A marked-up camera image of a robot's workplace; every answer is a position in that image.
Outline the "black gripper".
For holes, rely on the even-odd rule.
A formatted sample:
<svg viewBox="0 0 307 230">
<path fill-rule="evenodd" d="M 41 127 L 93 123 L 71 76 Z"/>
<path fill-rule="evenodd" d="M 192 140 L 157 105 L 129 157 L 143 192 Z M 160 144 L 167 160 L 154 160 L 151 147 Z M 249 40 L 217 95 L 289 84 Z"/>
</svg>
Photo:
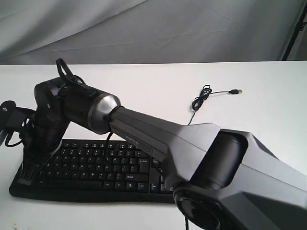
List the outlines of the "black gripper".
<svg viewBox="0 0 307 230">
<path fill-rule="evenodd" d="M 24 146 L 19 183 L 46 185 L 45 165 L 61 146 L 69 121 L 50 120 L 44 115 L 33 115 L 21 133 Z"/>
</svg>

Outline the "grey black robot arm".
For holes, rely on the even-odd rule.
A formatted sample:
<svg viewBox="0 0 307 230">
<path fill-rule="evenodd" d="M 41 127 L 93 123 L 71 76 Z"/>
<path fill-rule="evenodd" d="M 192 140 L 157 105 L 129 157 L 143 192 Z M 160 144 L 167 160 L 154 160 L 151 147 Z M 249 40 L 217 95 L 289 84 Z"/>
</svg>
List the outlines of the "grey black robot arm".
<svg viewBox="0 0 307 230">
<path fill-rule="evenodd" d="M 179 125 L 124 108 L 85 84 L 63 59 L 59 76 L 35 86 L 21 177 L 31 182 L 60 147 L 70 122 L 114 133 L 161 163 L 165 188 L 182 214 L 205 230 L 304 230 L 307 178 L 251 133 L 212 123 Z"/>
</svg>

